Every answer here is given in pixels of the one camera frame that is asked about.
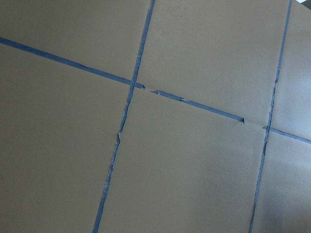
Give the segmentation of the brown paper table cover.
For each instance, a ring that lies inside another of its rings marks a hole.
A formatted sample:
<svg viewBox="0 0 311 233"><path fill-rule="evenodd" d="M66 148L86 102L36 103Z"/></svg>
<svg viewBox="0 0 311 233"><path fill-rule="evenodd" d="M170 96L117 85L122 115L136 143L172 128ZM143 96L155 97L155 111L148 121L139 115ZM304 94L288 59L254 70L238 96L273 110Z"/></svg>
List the brown paper table cover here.
<svg viewBox="0 0 311 233"><path fill-rule="evenodd" d="M3 0L3 233L308 233L297 0Z"/></svg>

